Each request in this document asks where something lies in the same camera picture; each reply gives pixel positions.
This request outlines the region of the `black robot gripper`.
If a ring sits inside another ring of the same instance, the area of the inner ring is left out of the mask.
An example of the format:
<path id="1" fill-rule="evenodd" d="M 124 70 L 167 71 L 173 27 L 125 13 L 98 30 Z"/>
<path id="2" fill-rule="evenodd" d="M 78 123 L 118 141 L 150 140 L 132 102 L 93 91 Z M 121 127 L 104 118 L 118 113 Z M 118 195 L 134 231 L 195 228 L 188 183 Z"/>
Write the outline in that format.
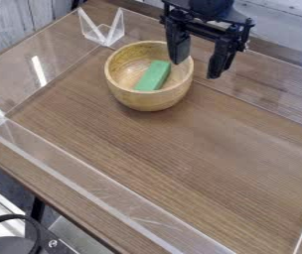
<path id="1" fill-rule="evenodd" d="M 161 0 L 161 2 L 160 23 L 165 28 L 171 62 L 179 64 L 188 57 L 189 35 L 195 34 L 215 42 L 207 78 L 219 78 L 229 67 L 235 50 L 241 52 L 246 48 L 250 29 L 254 27 L 252 19 L 235 11 L 233 0 Z"/>

